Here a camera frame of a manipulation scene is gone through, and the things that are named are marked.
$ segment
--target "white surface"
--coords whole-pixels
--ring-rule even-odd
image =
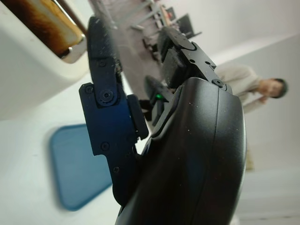
[[[189,13],[196,42],[208,56],[251,39],[300,31],[299,0],[162,0],[177,18]]]
[[[63,62],[2,2],[0,21],[0,120],[46,101],[87,73],[87,54]]]
[[[241,224],[300,217],[299,176],[300,167],[246,173],[236,212]]]
[[[14,120],[0,121],[1,225],[113,225],[119,212],[112,188],[82,209],[58,203],[51,177],[48,141],[58,127],[84,123],[78,94],[90,75]],[[124,81],[127,94],[131,90]],[[139,142],[140,152],[145,144]]]

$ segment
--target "man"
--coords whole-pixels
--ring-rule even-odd
[[[255,71],[244,65],[220,66],[215,69],[220,79],[231,86],[232,93],[238,96],[243,104],[244,113],[251,112],[266,104],[268,98],[281,98],[288,90],[283,79],[262,79]],[[246,104],[251,94],[262,95],[257,100]]]

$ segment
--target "blue mat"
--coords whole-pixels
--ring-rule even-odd
[[[62,205],[76,211],[112,184],[105,156],[94,156],[86,125],[62,127],[50,140]]]

